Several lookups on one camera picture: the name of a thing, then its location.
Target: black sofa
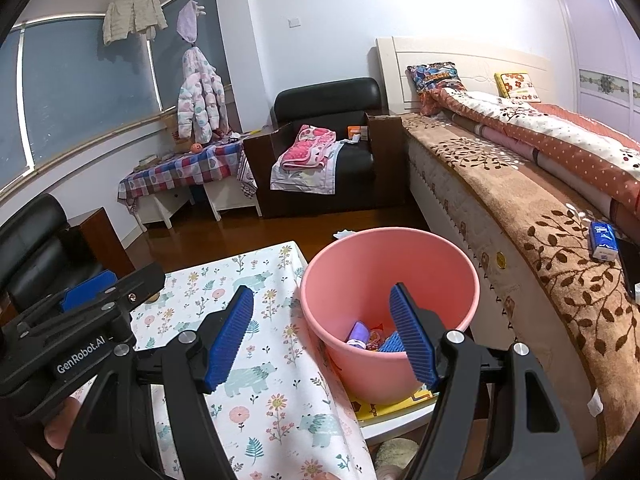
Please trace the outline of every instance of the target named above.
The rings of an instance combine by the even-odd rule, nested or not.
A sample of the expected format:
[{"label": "black sofa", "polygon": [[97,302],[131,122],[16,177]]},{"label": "black sofa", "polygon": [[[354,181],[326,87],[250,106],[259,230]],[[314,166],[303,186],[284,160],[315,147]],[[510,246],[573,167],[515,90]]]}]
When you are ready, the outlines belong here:
[{"label": "black sofa", "polygon": [[[389,118],[375,79],[356,78],[285,90],[276,97],[273,110],[277,129],[244,141],[265,217],[373,209],[404,201],[404,190],[398,189],[403,184],[392,192],[381,192],[390,182],[398,182],[390,174],[391,168],[402,175],[403,181],[406,170],[404,158],[398,156],[403,142],[401,123],[382,120],[383,116]],[[376,117],[381,119],[374,123]],[[337,140],[348,136],[348,126],[369,126],[369,140],[347,144],[338,153],[334,195],[270,189],[271,167],[291,147],[303,124],[331,129]]]},{"label": "black sofa", "polygon": [[27,202],[0,227],[0,294],[18,312],[104,269],[50,194]]}]

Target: orange box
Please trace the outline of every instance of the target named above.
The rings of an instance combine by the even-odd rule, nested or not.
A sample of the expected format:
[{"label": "orange box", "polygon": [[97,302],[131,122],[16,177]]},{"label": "orange box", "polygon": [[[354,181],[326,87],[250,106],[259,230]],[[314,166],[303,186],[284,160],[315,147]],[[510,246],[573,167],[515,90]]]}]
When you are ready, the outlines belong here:
[{"label": "orange box", "polygon": [[353,139],[354,135],[359,134],[361,128],[361,126],[347,126],[347,134],[349,136],[349,140]]}]

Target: book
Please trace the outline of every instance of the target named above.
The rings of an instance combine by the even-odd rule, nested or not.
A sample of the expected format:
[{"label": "book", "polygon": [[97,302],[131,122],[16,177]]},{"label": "book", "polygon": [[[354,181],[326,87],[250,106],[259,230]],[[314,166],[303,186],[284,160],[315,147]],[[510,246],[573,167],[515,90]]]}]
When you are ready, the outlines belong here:
[{"label": "book", "polygon": [[414,410],[434,404],[438,400],[438,394],[432,394],[425,385],[417,390],[412,396],[401,402],[390,405],[371,404],[364,402],[351,394],[349,400],[356,414],[356,418],[361,426],[367,426],[380,420],[388,420],[394,416],[410,413]]}]

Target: white jacket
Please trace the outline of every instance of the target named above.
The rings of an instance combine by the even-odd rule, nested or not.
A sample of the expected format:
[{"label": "white jacket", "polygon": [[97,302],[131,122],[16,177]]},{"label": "white jacket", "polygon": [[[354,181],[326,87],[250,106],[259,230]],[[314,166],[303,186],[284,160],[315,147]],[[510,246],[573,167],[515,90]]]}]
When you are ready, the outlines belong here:
[{"label": "white jacket", "polygon": [[219,139],[229,131],[226,117],[225,88],[204,54],[197,46],[182,56],[184,83],[178,96],[178,135],[191,137],[201,144],[212,137]]},{"label": "white jacket", "polygon": [[102,24],[104,44],[124,40],[130,32],[146,34],[152,40],[156,25],[167,28],[160,0],[115,0],[109,4]]}]

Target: bed headboard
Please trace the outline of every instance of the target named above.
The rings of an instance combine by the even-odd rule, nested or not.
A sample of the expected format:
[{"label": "bed headboard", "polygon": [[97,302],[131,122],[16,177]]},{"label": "bed headboard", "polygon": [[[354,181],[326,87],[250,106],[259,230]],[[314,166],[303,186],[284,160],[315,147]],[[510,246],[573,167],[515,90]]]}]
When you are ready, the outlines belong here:
[{"label": "bed headboard", "polygon": [[406,68],[452,61],[468,90],[498,95],[496,72],[527,72],[543,103],[556,103],[551,62],[501,46],[453,38],[378,38],[378,55],[388,106],[394,113],[416,112],[420,101]]}]

